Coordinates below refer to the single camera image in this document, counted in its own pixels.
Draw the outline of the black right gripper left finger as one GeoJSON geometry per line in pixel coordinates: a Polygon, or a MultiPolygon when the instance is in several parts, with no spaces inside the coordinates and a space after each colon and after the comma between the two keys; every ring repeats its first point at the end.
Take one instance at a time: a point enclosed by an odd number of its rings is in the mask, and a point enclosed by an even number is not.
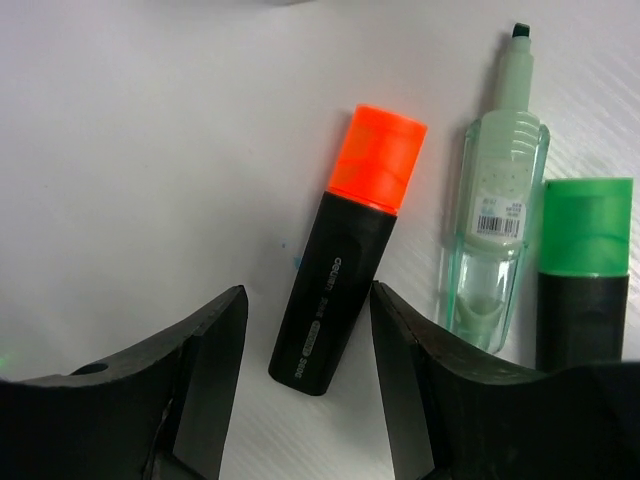
{"type": "Polygon", "coordinates": [[[242,286],[68,375],[1,384],[5,479],[215,479],[248,319],[242,286]]]}

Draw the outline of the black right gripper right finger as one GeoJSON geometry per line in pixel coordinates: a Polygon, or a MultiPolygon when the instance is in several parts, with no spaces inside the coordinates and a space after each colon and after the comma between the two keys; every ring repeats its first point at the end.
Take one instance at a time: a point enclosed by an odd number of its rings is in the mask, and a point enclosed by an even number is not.
{"type": "Polygon", "coordinates": [[[639,366],[542,373],[488,354],[375,282],[370,314],[398,479],[635,479],[639,366]]]}

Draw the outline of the green-capped black highlighter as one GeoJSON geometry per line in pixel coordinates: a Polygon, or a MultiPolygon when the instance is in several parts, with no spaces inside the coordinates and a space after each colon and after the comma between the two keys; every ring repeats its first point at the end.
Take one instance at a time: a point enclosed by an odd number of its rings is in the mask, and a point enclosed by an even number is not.
{"type": "Polygon", "coordinates": [[[536,367],[622,357],[633,181],[546,183],[537,281],[536,367]]]}

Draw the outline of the orange-capped black highlighter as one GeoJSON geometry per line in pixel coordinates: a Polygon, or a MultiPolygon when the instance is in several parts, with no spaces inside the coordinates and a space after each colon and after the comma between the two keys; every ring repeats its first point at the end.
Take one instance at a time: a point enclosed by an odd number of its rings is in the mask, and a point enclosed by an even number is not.
{"type": "Polygon", "coordinates": [[[396,223],[428,128],[356,107],[323,193],[268,372],[310,396],[326,393],[396,223]]]}

